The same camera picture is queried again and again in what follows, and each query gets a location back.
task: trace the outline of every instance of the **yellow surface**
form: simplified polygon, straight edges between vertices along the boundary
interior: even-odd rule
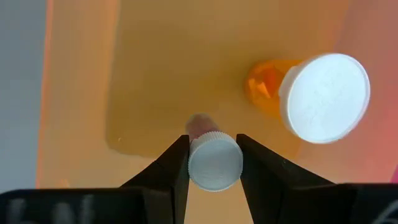
[[[197,112],[294,158],[300,141],[247,101],[244,77],[260,60],[331,50],[347,7],[347,0],[54,0],[39,186],[119,186]],[[241,185],[218,194],[191,185],[187,220],[249,223]]]

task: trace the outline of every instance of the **white cap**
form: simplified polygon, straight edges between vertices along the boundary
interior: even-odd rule
[[[285,125],[312,143],[343,138],[368,107],[370,84],[364,67],[343,54],[325,54],[292,67],[280,88]]]
[[[220,131],[212,131],[191,143],[188,172],[203,190],[217,192],[228,189],[239,180],[243,154],[236,141]]]

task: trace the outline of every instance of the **small white cap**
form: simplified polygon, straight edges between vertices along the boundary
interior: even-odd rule
[[[324,144],[346,136],[370,99],[364,67],[343,54],[325,54],[292,67],[280,88],[280,114],[298,137]]]
[[[220,131],[211,131],[191,143],[188,172],[203,190],[218,192],[239,180],[243,154],[236,141]]]

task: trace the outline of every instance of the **gray wall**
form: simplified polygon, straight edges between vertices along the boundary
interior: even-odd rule
[[[45,0],[0,0],[0,192],[35,186]]]

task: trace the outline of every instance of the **small vial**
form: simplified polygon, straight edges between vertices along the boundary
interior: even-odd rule
[[[205,113],[194,114],[185,125],[185,131],[189,135],[189,140],[199,138],[201,135],[211,131],[220,131],[217,124]]]
[[[239,180],[243,154],[231,136],[207,114],[191,116],[185,129],[191,142],[188,173],[199,188],[218,192]]]

